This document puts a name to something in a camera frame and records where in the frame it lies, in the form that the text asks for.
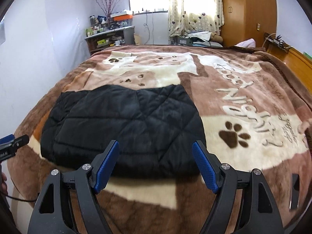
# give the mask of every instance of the fleece blanket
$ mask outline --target fleece blanket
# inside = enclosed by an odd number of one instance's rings
[[[11,178],[34,199],[56,166],[41,156],[43,125],[66,91],[106,84],[133,90],[181,84],[202,119],[207,149],[237,170],[259,168],[273,192],[284,225],[300,216],[311,198],[312,98],[275,57],[238,47],[124,46],[106,49],[71,71],[27,115],[15,132],[29,145],[8,161]],[[300,175],[299,208],[289,210],[291,175]],[[85,233],[76,195],[71,193],[79,231]],[[114,233],[199,233],[215,195],[201,176],[179,179],[112,177],[98,201]],[[235,227],[241,192],[227,228]]]

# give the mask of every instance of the human hand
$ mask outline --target human hand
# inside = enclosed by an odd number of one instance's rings
[[[1,173],[1,178],[2,178],[2,184],[0,186],[0,190],[5,193],[5,194],[8,194],[7,193],[7,184],[5,183],[7,181],[7,175],[5,175],[4,173]]]

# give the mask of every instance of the white wall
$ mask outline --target white wall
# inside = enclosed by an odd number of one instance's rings
[[[297,0],[277,0],[277,35],[298,51],[312,55],[312,25]]]
[[[121,0],[121,2],[116,6],[114,11],[129,10],[129,0]],[[103,15],[103,11],[100,9],[98,4],[95,4],[94,14]],[[147,14],[148,26],[150,30],[150,39],[146,44],[159,44],[168,45],[168,13],[153,13]],[[149,38],[149,32],[147,27],[143,26],[146,23],[146,14],[144,15],[134,15],[133,25],[135,26],[135,33],[140,35],[142,43],[144,44]]]
[[[13,2],[0,45],[0,138],[13,133],[51,87],[88,58],[83,37],[93,2]]]

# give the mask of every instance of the orange box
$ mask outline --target orange box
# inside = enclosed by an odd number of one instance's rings
[[[133,15],[121,15],[121,16],[114,17],[113,20],[120,21],[120,20],[132,19],[132,18],[133,18]]]

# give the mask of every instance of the quilted black fabric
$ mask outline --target quilted black fabric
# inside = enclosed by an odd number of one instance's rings
[[[132,178],[198,174],[191,147],[196,140],[206,144],[202,120],[183,86],[105,85],[60,95],[43,127],[41,153],[77,169],[112,139],[121,150],[112,175]]]

